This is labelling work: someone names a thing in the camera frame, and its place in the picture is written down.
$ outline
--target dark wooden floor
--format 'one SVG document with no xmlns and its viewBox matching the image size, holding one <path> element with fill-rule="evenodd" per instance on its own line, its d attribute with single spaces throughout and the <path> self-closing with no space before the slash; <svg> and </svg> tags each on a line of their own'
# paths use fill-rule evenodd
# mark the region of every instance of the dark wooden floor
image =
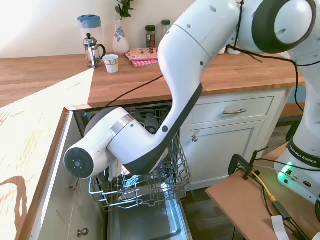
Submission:
<svg viewBox="0 0 320 240">
<path fill-rule="evenodd" d="M 270 141 L 267 154 L 286 142 L 290 125 L 276 127 Z M 232 240 L 234 226 L 206 194 L 205 189 L 187 193 L 182 200 L 183 209 L 193 240 Z M 243 236 L 235 230 L 234 240 L 243 240 Z"/>
</svg>

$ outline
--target drawer handle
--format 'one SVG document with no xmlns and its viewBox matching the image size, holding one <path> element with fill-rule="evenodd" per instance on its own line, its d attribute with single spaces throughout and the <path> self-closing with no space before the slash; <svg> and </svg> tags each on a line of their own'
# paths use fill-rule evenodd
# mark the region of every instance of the drawer handle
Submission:
<svg viewBox="0 0 320 240">
<path fill-rule="evenodd" d="M 192 136 L 191 137 L 192 142 L 196 143 L 198 142 L 198 138 L 196 136 Z"/>
<path fill-rule="evenodd" d="M 79 183 L 79 178 L 76 180 L 76 183 L 74 186 L 69 186 L 70 189 L 72 189 L 73 191 L 75 191 L 78 187 L 78 183 Z"/>
<path fill-rule="evenodd" d="M 247 110 L 245 110 L 245 109 L 240 109 L 239 111 L 226 111 L 226 110 L 224 110 L 223 111 L 223 114 L 224 115 L 232 115 L 232 114 L 243 114 L 243 113 L 245 113 Z"/>
</svg>

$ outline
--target jar lid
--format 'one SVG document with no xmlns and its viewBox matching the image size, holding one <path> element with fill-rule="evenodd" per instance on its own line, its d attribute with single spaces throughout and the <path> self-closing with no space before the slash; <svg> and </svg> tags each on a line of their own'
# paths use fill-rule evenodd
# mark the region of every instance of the jar lid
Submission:
<svg viewBox="0 0 320 240">
<path fill-rule="evenodd" d="M 162 20 L 161 24 L 162 25 L 171 25 L 171 21 L 170 20 Z"/>
<path fill-rule="evenodd" d="M 145 30 L 146 31 L 150 31 L 150 32 L 155 31 L 156 30 L 156 26 L 154 26 L 154 25 L 145 26 Z"/>
<path fill-rule="evenodd" d="M 101 27 L 101 18 L 96 15 L 82 15 L 77 20 L 81 29 L 96 29 Z"/>
<path fill-rule="evenodd" d="M 92 47 L 92 46 L 97 45 L 97 40 L 94 37 L 91 37 L 90 33 L 87 33 L 86 36 L 87 37 L 83 40 L 83 44 L 86 47 Z"/>
</svg>

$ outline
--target wire rack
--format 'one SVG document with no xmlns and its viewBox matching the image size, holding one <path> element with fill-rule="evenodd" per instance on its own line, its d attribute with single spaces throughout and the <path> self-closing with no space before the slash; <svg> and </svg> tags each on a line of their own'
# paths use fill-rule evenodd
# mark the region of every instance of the wire rack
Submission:
<svg viewBox="0 0 320 240">
<path fill-rule="evenodd" d="M 150 174 L 132 175 L 123 168 L 122 175 L 112 182 L 108 182 L 106 174 L 107 171 L 90 178 L 89 184 L 89 193 L 100 202 L 105 212 L 116 207 L 129 209 L 141 204 L 153 207 L 159 202 L 183 198 L 190 190 L 192 181 L 179 134 L 168 146 L 167 157 Z"/>
</svg>

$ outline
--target green light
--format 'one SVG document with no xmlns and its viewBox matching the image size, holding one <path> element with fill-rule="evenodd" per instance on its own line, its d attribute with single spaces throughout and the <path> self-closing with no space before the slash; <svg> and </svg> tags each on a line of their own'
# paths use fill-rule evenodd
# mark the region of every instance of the green light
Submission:
<svg viewBox="0 0 320 240">
<path fill-rule="evenodd" d="M 284 173 L 286 173 L 288 170 L 290 170 L 294 164 L 292 162 L 288 162 L 287 165 L 285 165 L 281 172 L 279 173 L 279 180 L 280 181 L 284 181 L 286 179 L 286 175 Z"/>
</svg>

